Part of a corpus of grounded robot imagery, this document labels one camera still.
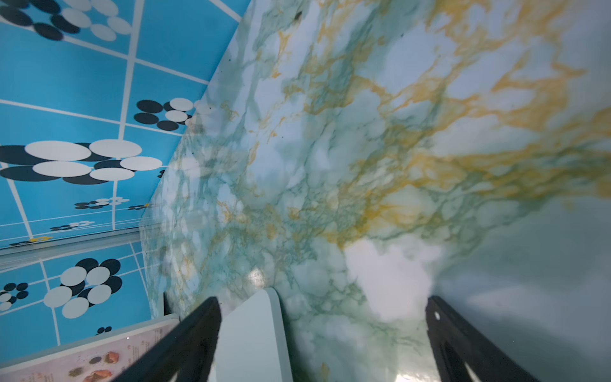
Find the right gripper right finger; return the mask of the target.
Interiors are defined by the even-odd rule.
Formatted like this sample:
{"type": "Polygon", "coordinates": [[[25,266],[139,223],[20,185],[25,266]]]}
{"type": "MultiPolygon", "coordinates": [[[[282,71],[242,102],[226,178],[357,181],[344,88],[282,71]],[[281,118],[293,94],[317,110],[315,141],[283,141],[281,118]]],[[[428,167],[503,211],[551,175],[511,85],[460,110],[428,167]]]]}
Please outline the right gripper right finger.
{"type": "Polygon", "coordinates": [[[437,295],[426,305],[427,335],[442,381],[535,381],[437,295]]]}

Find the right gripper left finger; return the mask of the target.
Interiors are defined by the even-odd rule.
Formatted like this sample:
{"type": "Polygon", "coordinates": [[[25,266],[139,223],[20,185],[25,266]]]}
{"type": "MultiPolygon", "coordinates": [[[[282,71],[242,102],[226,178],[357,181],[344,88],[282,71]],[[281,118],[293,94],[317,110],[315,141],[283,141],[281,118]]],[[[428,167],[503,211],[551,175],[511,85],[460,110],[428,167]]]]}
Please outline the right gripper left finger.
{"type": "Polygon", "coordinates": [[[218,299],[206,299],[116,381],[206,382],[221,328],[218,299]]]}

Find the white narrow rack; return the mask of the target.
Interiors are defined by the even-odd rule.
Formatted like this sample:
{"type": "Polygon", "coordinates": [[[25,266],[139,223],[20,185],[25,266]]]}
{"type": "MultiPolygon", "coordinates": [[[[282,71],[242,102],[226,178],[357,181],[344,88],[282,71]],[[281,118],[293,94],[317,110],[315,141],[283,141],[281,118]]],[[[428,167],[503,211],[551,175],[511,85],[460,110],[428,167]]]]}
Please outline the white narrow rack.
{"type": "Polygon", "coordinates": [[[255,293],[234,311],[221,312],[222,323],[207,381],[291,381],[278,294],[255,293]]]}

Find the restaurant menu sheet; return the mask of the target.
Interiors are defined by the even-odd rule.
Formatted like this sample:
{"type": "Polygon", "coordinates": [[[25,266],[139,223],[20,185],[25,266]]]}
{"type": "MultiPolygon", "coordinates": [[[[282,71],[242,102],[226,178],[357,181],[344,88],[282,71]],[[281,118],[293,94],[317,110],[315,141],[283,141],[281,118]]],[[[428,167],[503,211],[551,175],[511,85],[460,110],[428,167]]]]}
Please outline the restaurant menu sheet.
{"type": "Polygon", "coordinates": [[[177,315],[61,345],[1,366],[2,381],[112,381],[180,322],[177,315]]]}

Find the left aluminium corner post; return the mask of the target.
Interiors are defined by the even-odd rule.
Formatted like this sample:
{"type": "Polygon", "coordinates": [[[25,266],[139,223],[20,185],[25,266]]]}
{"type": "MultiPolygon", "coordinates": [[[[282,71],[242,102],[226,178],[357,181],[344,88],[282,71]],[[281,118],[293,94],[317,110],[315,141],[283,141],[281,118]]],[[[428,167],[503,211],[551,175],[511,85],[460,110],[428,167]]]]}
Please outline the left aluminium corner post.
{"type": "Polygon", "coordinates": [[[139,228],[132,228],[2,248],[1,272],[27,267],[40,261],[116,247],[140,240],[139,228]]]}

